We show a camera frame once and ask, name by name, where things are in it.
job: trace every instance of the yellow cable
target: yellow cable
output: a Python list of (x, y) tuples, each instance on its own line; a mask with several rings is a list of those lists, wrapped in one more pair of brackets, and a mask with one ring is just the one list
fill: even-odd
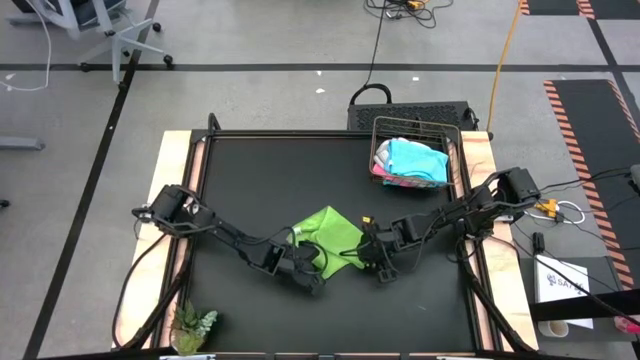
[(518, 6), (516, 6), (516, 14), (513, 16), (513, 21), (511, 22), (511, 29), (509, 30), (509, 35), (507, 35), (507, 41), (504, 43), (504, 49), (502, 49), (502, 56), (500, 56), (500, 62), (498, 62), (498, 68), (496, 69), (496, 76), (493, 78), (493, 88), (491, 89), (491, 100), (489, 100), (489, 117), (487, 118), (487, 132), (491, 130), (491, 121), (493, 120), (493, 103), (496, 99), (496, 89), (498, 88), (498, 81), (500, 80), (500, 70), (502, 69), (502, 63), (504, 59), (507, 57), (507, 52), (509, 51), (509, 45), (511, 44), (511, 38), (513, 37), (513, 33), (516, 30), (516, 24), (518, 23), (518, 18), (520, 17), (520, 8), (522, 7), (522, 3), (524, 0), (518, 1)]

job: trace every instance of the white cup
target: white cup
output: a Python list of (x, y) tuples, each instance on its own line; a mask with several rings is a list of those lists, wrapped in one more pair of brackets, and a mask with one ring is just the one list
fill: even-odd
[(538, 330), (544, 336), (548, 337), (565, 337), (569, 334), (569, 324), (565, 321), (540, 321)]

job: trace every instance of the wooden table frame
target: wooden table frame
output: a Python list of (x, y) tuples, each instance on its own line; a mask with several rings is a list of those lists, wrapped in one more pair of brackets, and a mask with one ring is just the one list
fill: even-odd
[[(474, 187), (484, 182), (484, 180), (496, 170), (491, 145), (486, 132), (462, 132), (462, 140), (462, 150), (465, 154), (465, 161), (471, 182), (470, 185)], [(205, 142), (198, 141), (190, 156), (191, 141), (191, 131), (166, 131), (164, 133), (153, 180), (151, 182), (148, 203), (151, 203), (155, 199), (165, 184), (186, 183), (190, 189), (194, 191), (198, 189), (199, 182), (202, 178), (201, 170), (203, 166), (203, 155), (206, 150)], [(457, 158), (456, 149), (450, 146), (449, 152), (453, 168), (459, 169), (457, 166), (459, 159)], [(191, 173), (186, 176), (185, 170), (188, 170), (189, 160), (190, 163), (193, 164), (193, 167), (191, 168)], [(454, 171), (453, 176), (456, 194), (461, 196), (464, 194), (464, 187), (459, 171)], [(140, 229), (140, 239), (136, 245), (133, 261), (148, 249), (160, 235), (162, 235), (161, 232), (154, 225), (143, 224)], [(513, 241), (510, 227), (504, 223), (495, 223), (494, 236), (508, 242)], [(133, 337), (157, 304), (163, 287), (167, 261), (169, 261), (170, 244), (171, 240), (169, 238), (161, 241), (161, 243), (140, 262), (138, 268), (133, 272), (124, 294), (120, 313), (118, 314), (116, 335), (120, 343), (124, 343)], [(186, 240), (180, 239), (177, 246), (173, 268), (174, 276), (184, 260)], [(471, 251), (472, 245), (468, 243), (467, 246), (468, 251)], [(527, 302), (524, 284), (522, 283), (520, 266), (515, 250), (491, 238), (483, 242), (482, 249), (483, 251), (480, 255), (484, 255), (485, 257), (491, 293), (496, 306), (514, 330), (518, 332), (520, 337), (530, 347), (538, 349), (538, 342), (529, 313), (529, 304)], [(471, 258), (471, 266), (476, 274), (478, 271), (476, 257), (480, 255), (474, 255)], [(162, 331), (160, 335), (160, 346), (169, 346), (170, 344), (169, 331), (166, 330), (173, 319), (177, 298), (178, 295), (173, 299), (165, 313), (163, 325), (165, 331)], [(485, 350), (493, 350), (494, 341), (488, 315), (477, 297), (475, 298), (475, 307), (480, 324), (479, 335), (482, 348)], [(502, 344), (506, 351), (510, 350), (509, 345), (504, 339)], [(145, 347), (148, 346), (150, 346), (149, 341), (145, 344)]]

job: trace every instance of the chair base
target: chair base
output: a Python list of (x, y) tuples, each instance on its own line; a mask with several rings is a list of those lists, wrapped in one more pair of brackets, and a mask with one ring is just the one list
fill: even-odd
[(113, 72), (113, 82), (120, 83), (120, 65), (122, 61), (122, 54), (131, 50), (150, 51), (159, 55), (166, 56), (167, 53), (162, 49), (141, 43), (137, 41), (140, 32), (153, 24), (153, 19), (146, 19), (138, 24), (118, 31), (109, 39), (96, 45), (91, 50), (80, 56), (77, 60), (78, 64), (83, 66), (89, 60), (94, 59), (105, 52), (111, 50), (111, 68)]
[[(83, 71), (88, 71), (89, 69), (87, 62), (108, 52), (109, 50), (111, 50), (112, 78), (113, 82), (116, 84), (120, 84), (122, 55), (126, 53), (130, 54), (132, 50), (150, 51), (162, 55), (164, 56), (163, 61), (167, 64), (167, 67), (173, 67), (173, 57), (168, 55), (164, 50), (137, 41), (138, 35), (140, 35), (142, 30), (153, 25), (153, 30), (159, 32), (162, 29), (161, 25), (159, 23), (153, 23), (153, 19), (145, 19), (140, 23), (134, 23), (128, 16), (128, 12), (129, 10), (126, 9), (120, 11), (120, 13), (125, 15), (129, 20), (131, 26), (117, 32), (110, 32), (111, 34), (107, 35), (108, 38), (105, 41), (94, 46), (92, 49), (78, 57), (77, 64), (81, 66)], [(40, 18), (35, 13), (13, 14), (7, 16), (6, 20), (11, 25), (40, 23)]]

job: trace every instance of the blue cloth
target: blue cloth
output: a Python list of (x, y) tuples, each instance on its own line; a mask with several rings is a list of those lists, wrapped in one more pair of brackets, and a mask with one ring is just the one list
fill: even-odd
[(392, 175), (415, 176), (423, 180), (447, 182), (449, 157), (426, 145), (393, 139), (384, 170)]

